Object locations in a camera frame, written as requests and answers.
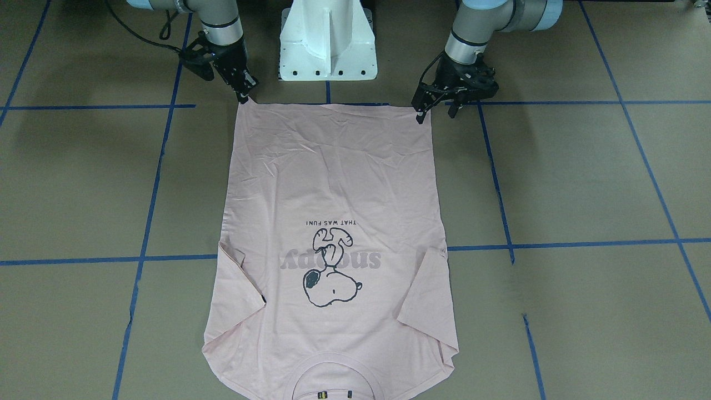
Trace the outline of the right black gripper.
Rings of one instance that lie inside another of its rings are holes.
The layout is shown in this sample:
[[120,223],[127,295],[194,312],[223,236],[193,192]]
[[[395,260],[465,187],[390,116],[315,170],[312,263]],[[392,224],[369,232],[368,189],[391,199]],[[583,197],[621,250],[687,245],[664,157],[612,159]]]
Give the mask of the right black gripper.
[[259,82],[247,68],[247,49],[244,42],[236,42],[227,46],[208,43],[213,54],[212,64],[226,84],[233,87],[239,104],[246,104],[249,91]]

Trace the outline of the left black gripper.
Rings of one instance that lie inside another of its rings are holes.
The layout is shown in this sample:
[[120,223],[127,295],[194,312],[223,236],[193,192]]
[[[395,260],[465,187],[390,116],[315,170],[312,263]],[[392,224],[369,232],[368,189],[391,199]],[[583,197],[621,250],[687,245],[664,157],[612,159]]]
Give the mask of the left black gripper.
[[457,75],[457,63],[446,53],[437,56],[437,69],[432,83],[419,83],[415,90],[411,105],[416,111],[416,121],[423,124],[425,117],[432,107],[442,101],[449,102],[447,114],[450,119],[455,119],[464,103],[457,100],[460,87],[460,78]]

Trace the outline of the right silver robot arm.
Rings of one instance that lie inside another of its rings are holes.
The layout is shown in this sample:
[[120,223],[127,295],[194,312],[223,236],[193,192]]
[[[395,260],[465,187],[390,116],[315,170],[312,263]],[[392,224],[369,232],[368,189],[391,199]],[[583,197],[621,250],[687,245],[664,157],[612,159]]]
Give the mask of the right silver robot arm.
[[236,1],[129,1],[134,8],[196,14],[201,30],[185,49],[170,47],[181,64],[204,81],[215,75],[230,86],[238,102],[249,101],[249,92],[258,85],[247,66],[246,39]]

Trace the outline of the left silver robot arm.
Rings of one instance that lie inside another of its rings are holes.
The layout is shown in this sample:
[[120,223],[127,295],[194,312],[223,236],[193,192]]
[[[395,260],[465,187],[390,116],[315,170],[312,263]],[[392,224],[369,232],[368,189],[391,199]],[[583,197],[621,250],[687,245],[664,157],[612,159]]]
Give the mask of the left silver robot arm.
[[454,118],[465,104],[495,96],[495,70],[483,54],[498,31],[542,31],[562,13],[562,1],[462,1],[444,50],[425,68],[411,101],[416,121],[423,124],[429,111],[450,101]]

